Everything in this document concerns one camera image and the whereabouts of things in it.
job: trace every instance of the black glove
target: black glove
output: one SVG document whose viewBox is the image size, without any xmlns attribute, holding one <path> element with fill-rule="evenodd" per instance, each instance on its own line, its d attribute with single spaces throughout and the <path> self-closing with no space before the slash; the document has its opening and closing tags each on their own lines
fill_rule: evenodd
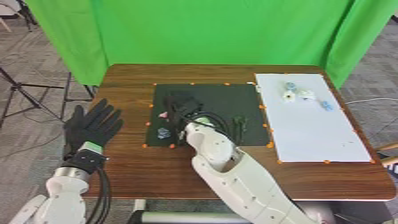
<svg viewBox="0 0 398 224">
<path fill-rule="evenodd" d="M 107 99 L 101 99 L 87 114 L 84 114 L 84 107 L 80 105 L 75 107 L 75 113 L 64 125 L 64 160 L 73 157 L 87 141 L 103 147 L 121 130 L 121 110 L 114 112 L 114 106 L 107 104 Z"/>
</svg>

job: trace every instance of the gray carpet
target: gray carpet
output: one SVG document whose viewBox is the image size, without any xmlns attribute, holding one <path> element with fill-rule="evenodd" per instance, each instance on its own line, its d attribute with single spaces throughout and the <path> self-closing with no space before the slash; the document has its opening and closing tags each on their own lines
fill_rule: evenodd
<svg viewBox="0 0 398 224">
<path fill-rule="evenodd" d="M 68 69 L 39 28 L 27 32 L 21 20 L 7 20 L 12 33 L 0 27 L 0 65 L 18 81 L 64 85 Z M 346 101 L 375 97 L 398 98 L 398 25 L 389 24 L 357 65 L 341 94 Z M 5 107 L 9 84 L 0 80 L 0 108 Z M 39 96 L 41 90 L 28 88 Z M 71 86 L 71 96 L 85 98 L 78 83 Z M 59 111 L 62 91 L 52 90 L 44 103 Z M 76 103 L 68 104 L 69 116 Z M 28 103 L 16 96 L 12 111 Z M 398 141 L 398 102 L 375 101 L 350 105 L 373 146 Z M 7 223 L 28 198 L 44 193 L 62 153 L 62 124 L 48 114 L 34 110 L 11 117 L 0 131 L 0 223 Z M 115 200 L 107 223 L 124 223 L 131 213 L 131 200 Z M 387 202 L 391 213 L 398 212 L 398 200 Z M 220 201 L 151 200 L 151 210 L 227 211 Z"/>
</svg>

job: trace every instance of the table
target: table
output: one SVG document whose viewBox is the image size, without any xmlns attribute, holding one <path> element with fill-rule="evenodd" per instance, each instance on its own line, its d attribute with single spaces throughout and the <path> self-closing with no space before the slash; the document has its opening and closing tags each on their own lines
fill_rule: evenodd
<svg viewBox="0 0 398 224">
<path fill-rule="evenodd" d="M 254 82 L 254 73 L 320 73 L 359 133 L 375 163 L 277 163 L 275 149 L 242 147 L 270 171 L 293 200 L 389 200 L 394 185 L 371 149 L 339 93 L 323 70 L 314 66 L 268 65 L 130 65 L 108 68 L 94 102 L 107 98 L 123 110 L 124 127 L 107 145 L 107 173 L 115 198 L 217 199 L 195 174 L 192 148 L 146 147 L 146 122 L 151 115 L 155 85 L 171 83 Z M 98 195 L 92 179 L 87 197 Z"/>
</svg>

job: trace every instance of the black mat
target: black mat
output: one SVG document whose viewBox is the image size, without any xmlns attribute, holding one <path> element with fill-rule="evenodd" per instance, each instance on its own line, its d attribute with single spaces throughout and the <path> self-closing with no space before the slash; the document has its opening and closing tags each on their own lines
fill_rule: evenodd
<svg viewBox="0 0 398 224">
<path fill-rule="evenodd" d="M 151 126 L 147 128 L 146 144 L 149 146 L 169 146 L 178 143 L 176 131 L 171 123 L 158 117 L 165 112 L 163 98 L 172 91 L 188 91 L 190 95 L 203 103 L 203 110 L 219 114 L 224 118 L 229 129 L 233 129 L 233 118 L 243 116 L 247 118 L 247 131 L 243 133 L 242 146 L 265 146 L 268 144 L 268 133 L 263 128 L 263 111 L 259 110 L 259 100 L 256 87 L 249 84 L 242 85 L 178 85 L 158 84 L 155 87 Z M 171 130 L 171 137 L 158 139 L 158 129 Z"/>
</svg>

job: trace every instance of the white paper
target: white paper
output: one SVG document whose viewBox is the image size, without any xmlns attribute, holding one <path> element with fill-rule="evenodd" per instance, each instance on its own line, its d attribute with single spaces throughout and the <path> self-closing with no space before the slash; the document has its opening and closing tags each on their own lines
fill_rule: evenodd
<svg viewBox="0 0 398 224">
<path fill-rule="evenodd" d="M 283 162 L 370 162 L 371 157 L 320 74 L 256 74 L 267 118 Z M 286 82 L 316 100 L 284 102 Z M 320 102 L 334 110 L 327 111 Z"/>
</svg>

